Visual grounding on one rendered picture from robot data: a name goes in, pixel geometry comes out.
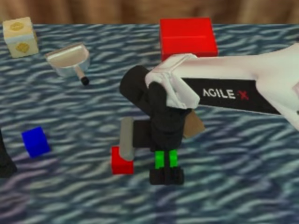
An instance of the black label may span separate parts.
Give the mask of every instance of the black label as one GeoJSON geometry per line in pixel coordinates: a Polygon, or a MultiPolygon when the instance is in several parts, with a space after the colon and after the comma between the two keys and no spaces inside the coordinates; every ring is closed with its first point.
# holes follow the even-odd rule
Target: black label
{"type": "Polygon", "coordinates": [[[199,96],[200,105],[280,114],[257,91],[253,80],[183,79],[199,96]]]}

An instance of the agile-x logo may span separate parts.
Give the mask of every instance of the agile-x logo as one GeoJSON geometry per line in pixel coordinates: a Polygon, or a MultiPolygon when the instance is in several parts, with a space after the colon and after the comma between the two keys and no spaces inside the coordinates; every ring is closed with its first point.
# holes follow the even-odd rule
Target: agile-x logo
{"type": "Polygon", "coordinates": [[[218,97],[223,99],[237,99],[241,98],[242,100],[249,100],[246,91],[237,91],[235,93],[233,90],[222,90],[222,89],[203,89],[204,97],[218,97]]]}

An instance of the blue cube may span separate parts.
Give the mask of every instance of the blue cube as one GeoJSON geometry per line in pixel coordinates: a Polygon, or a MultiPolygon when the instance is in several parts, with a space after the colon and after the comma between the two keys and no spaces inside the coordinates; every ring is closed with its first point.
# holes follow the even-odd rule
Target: blue cube
{"type": "Polygon", "coordinates": [[[50,151],[47,138],[41,127],[36,127],[22,133],[25,148],[31,158],[40,156],[50,151]]]}

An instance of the gray gripper part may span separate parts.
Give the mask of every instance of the gray gripper part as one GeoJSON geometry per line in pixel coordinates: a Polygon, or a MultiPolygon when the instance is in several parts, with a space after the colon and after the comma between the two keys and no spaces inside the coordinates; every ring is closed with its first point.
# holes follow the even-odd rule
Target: gray gripper part
{"type": "Polygon", "coordinates": [[[132,117],[124,117],[121,120],[120,156],[127,161],[134,159],[133,122],[132,117]]]}

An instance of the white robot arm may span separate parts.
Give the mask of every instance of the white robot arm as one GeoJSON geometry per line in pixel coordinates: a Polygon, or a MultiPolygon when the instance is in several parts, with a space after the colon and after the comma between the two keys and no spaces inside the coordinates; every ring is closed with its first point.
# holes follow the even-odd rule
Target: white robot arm
{"type": "Polygon", "coordinates": [[[200,98],[183,78],[256,80],[258,92],[299,130],[299,43],[253,56],[173,55],[150,71],[145,82],[164,86],[168,106],[194,109],[200,98]]]}

